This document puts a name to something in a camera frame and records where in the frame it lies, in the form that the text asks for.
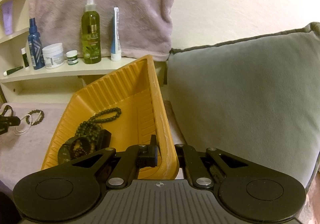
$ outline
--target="pink blanket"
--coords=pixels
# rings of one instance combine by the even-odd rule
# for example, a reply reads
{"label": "pink blanket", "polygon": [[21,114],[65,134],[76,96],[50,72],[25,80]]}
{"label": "pink blanket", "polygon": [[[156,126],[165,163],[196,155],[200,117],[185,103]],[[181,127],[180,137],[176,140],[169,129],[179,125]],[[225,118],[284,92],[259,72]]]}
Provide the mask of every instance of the pink blanket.
{"label": "pink blanket", "polygon": [[[151,54],[165,61],[171,49],[173,0],[96,0],[100,15],[102,55],[110,55],[113,7],[119,7],[122,55],[139,58]],[[63,43],[64,52],[78,50],[81,16],[86,0],[30,0],[29,15],[36,18],[43,46]]]}

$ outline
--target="orange plastic bin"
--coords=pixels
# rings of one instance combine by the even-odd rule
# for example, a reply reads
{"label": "orange plastic bin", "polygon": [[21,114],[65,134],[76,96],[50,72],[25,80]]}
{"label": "orange plastic bin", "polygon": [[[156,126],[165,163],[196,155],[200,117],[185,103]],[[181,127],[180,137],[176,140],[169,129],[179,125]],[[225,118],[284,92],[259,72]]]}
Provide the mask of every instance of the orange plastic bin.
{"label": "orange plastic bin", "polygon": [[151,135],[156,134],[158,166],[141,169],[139,179],[174,179],[179,163],[150,55],[74,93],[52,137],[41,169],[58,164],[59,148],[74,136],[80,123],[113,107],[121,108],[121,116],[115,121],[102,124],[104,129],[112,133],[110,147],[125,151],[131,145],[148,144]]}

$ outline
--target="blue and white tube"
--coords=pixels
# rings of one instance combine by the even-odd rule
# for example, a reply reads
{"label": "blue and white tube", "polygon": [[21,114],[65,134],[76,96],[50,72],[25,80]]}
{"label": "blue and white tube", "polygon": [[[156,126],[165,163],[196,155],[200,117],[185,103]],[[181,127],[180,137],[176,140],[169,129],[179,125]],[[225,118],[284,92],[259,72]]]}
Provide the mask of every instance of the blue and white tube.
{"label": "blue and white tube", "polygon": [[115,7],[113,17],[113,41],[111,44],[111,61],[119,61],[121,59],[121,46],[119,42],[119,8]]}

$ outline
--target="olive oil bottle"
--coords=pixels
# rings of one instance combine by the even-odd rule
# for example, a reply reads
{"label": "olive oil bottle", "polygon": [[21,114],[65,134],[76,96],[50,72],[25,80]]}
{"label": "olive oil bottle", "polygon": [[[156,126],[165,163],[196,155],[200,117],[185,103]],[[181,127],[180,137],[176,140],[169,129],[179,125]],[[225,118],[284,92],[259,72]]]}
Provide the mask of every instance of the olive oil bottle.
{"label": "olive oil bottle", "polygon": [[88,64],[101,61],[100,16],[96,12],[96,7],[94,0],[87,0],[81,19],[82,51],[84,62]]}

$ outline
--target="gray pillow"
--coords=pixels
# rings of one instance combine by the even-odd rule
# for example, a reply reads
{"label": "gray pillow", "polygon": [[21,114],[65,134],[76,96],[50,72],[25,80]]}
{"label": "gray pillow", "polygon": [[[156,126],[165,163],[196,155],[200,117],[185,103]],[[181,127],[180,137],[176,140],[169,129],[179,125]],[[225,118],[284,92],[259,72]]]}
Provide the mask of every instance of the gray pillow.
{"label": "gray pillow", "polygon": [[197,48],[173,50],[168,61],[187,143],[289,174],[308,189],[319,167],[320,23]]}

